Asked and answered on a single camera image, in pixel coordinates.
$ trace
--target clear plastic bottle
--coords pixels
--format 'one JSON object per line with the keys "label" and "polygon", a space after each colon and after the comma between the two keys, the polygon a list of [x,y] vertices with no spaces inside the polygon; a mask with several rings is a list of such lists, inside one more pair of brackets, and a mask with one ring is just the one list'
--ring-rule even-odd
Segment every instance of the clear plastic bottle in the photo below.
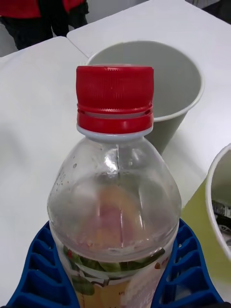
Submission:
{"label": "clear plastic bottle", "polygon": [[81,308],[146,308],[177,234],[181,199],[157,150],[153,69],[77,68],[77,129],[48,199]]}

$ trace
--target black pants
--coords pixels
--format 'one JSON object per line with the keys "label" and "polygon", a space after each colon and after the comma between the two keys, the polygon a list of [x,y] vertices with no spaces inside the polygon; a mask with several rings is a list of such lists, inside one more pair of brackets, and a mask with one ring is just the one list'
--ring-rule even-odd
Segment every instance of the black pants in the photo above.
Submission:
{"label": "black pants", "polygon": [[13,37],[18,50],[35,45],[53,37],[66,36],[68,24],[79,28],[87,24],[87,3],[72,9],[69,14],[63,7],[62,0],[38,0],[40,18],[17,19],[1,17],[8,33]]}

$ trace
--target red bottle cap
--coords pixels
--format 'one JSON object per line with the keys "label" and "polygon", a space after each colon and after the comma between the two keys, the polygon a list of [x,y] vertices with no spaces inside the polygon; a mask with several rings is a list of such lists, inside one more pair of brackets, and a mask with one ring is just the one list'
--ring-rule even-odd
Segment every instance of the red bottle cap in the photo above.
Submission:
{"label": "red bottle cap", "polygon": [[79,66],[79,127],[129,134],[153,126],[154,70],[143,66]]}

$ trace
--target paper cup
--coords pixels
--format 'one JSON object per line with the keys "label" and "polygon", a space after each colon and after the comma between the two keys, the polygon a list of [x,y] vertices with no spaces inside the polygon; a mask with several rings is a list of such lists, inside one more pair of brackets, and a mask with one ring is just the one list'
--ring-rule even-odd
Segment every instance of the paper cup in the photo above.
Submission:
{"label": "paper cup", "polygon": [[146,138],[162,153],[187,112],[200,100],[205,81],[185,54],[155,41],[119,43],[92,56],[88,65],[134,64],[154,68],[154,129]]}
{"label": "paper cup", "polygon": [[216,156],[206,180],[182,211],[182,219],[200,241],[210,277],[231,283],[231,251],[218,227],[212,200],[231,205],[231,144]]}

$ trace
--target red jacket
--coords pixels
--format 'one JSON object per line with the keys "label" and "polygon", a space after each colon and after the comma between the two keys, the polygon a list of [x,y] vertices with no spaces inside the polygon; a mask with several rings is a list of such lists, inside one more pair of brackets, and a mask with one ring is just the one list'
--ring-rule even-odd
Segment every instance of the red jacket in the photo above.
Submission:
{"label": "red jacket", "polygon": [[[67,12],[84,2],[84,0],[62,1]],[[0,16],[12,18],[40,17],[38,6],[38,0],[0,0]]]}

